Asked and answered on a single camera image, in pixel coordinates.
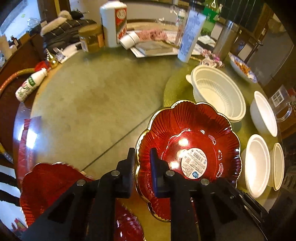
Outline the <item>large red wedding plate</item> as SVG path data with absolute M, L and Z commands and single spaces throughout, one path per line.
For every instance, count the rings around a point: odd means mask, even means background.
M 91 182 L 77 169 L 66 164 L 40 163 L 23 178 L 20 204 L 28 226 L 31 226 L 75 181 Z M 115 240 L 144 240 L 137 217 L 119 200 L 115 201 Z

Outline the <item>small cream plastic bowl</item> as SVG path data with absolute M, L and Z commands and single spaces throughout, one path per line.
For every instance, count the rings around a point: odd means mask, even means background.
M 280 143 L 275 143 L 270 154 L 270 174 L 268 186 L 278 191 L 282 185 L 285 171 L 285 159 Z

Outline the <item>small red gold-rimmed plate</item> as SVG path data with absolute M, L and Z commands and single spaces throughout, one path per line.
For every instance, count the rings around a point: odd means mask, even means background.
M 158 199 L 152 188 L 150 150 L 184 178 L 210 182 L 225 178 L 237 185 L 242 170 L 240 140 L 230 121 L 206 103 L 180 100 L 152 115 L 135 146 L 135 187 L 152 216 L 171 219 L 169 199 Z

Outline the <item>white foam bowl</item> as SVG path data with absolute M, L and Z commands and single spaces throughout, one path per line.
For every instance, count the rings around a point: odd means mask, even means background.
M 259 133 L 276 137 L 278 126 L 271 106 L 264 95 L 254 92 L 254 99 L 250 105 L 251 119 Z
M 242 171 L 238 179 L 241 187 L 253 197 L 260 197 L 267 187 L 270 175 L 270 154 L 262 136 L 253 134 L 241 153 Z

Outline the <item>cream ribbed plastic bowl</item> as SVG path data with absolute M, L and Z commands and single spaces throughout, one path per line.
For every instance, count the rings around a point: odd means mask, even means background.
M 233 123 L 246 114 L 246 103 L 238 86 L 224 72 L 206 65 L 195 67 L 186 80 L 193 87 L 196 102 L 207 102 Z

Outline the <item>green round table mat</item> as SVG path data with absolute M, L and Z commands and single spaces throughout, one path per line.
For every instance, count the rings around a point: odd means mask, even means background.
M 163 106 L 168 107 L 174 104 L 178 100 L 194 100 L 193 87 L 186 80 L 185 76 L 190 74 L 191 71 L 199 65 L 199 61 L 191 59 L 187 64 L 180 62 L 177 65 L 177 69 L 172 73 L 172 76 L 166 83 L 164 90 Z M 245 103 L 246 103 L 246 115 L 242 121 L 233 123 L 232 128 L 240 139 L 241 149 L 244 149 L 248 139 L 251 135 L 257 133 L 253 121 L 250 115 L 250 105 L 253 100 L 253 93 L 258 87 L 257 84 L 251 84 L 243 80 L 231 67 L 229 60 L 226 61 L 225 67 L 222 71 L 226 73 L 241 90 Z

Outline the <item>clear glass pitcher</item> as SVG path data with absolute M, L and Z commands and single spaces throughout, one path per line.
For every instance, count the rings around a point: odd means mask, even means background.
M 268 99 L 268 102 L 274 112 L 277 123 L 285 121 L 293 111 L 293 101 L 284 85 Z M 285 114 L 278 117 L 278 114 L 285 110 Z

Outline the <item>white green milk bottle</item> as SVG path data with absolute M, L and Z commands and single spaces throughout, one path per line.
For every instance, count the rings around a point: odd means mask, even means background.
M 42 68 L 30 75 L 16 91 L 16 99 L 19 102 L 24 102 L 27 97 L 42 83 L 47 74 L 47 69 Z

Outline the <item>orange hula hoop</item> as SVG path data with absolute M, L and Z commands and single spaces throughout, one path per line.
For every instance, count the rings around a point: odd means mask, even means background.
M 6 87 L 11 84 L 16 78 L 22 76 L 22 75 L 26 75 L 26 74 L 32 74 L 35 72 L 34 68 L 26 68 L 23 70 L 19 70 L 17 72 L 15 72 L 14 74 L 12 74 L 0 87 L 0 96 L 2 95 L 2 93 L 4 92 L 4 90 L 6 89 Z

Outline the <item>book with pink cloth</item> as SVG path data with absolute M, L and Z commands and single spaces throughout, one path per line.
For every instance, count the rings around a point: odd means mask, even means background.
M 130 32 L 135 33 L 139 40 L 131 51 L 138 58 L 154 56 L 177 55 L 178 49 L 170 42 L 166 31 L 160 29 L 142 30 Z

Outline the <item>amber glass jar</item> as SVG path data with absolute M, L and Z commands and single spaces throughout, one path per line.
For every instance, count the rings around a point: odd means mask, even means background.
M 84 26 L 78 31 L 78 34 L 84 52 L 94 53 L 104 46 L 102 25 Z

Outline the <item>black fur-trimmed jacket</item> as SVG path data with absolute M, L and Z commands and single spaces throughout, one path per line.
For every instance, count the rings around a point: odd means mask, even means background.
M 40 36 L 43 38 L 44 51 L 53 52 L 54 48 L 65 49 L 79 42 L 78 31 L 92 24 L 96 24 L 96 21 L 85 19 L 80 11 L 61 11 L 55 20 L 41 28 Z

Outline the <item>clear glass bottle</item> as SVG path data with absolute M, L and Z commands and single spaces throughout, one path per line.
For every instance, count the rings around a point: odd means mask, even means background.
M 184 9 L 179 9 L 177 14 L 176 26 L 178 27 L 176 38 L 175 38 L 175 45 L 179 46 L 181 44 L 181 40 L 184 33 L 184 27 L 186 24 L 186 17 L 187 11 Z

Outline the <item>green plastic bottle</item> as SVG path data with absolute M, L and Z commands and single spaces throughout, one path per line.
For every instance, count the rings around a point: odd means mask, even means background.
M 203 14 L 207 16 L 207 21 L 215 23 L 223 8 L 223 4 L 219 0 L 205 0 Z

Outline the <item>white red liquor bottle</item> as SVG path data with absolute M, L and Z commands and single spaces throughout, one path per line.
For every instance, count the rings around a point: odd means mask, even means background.
M 100 7 L 105 46 L 115 48 L 127 31 L 127 5 L 121 1 L 108 1 Z

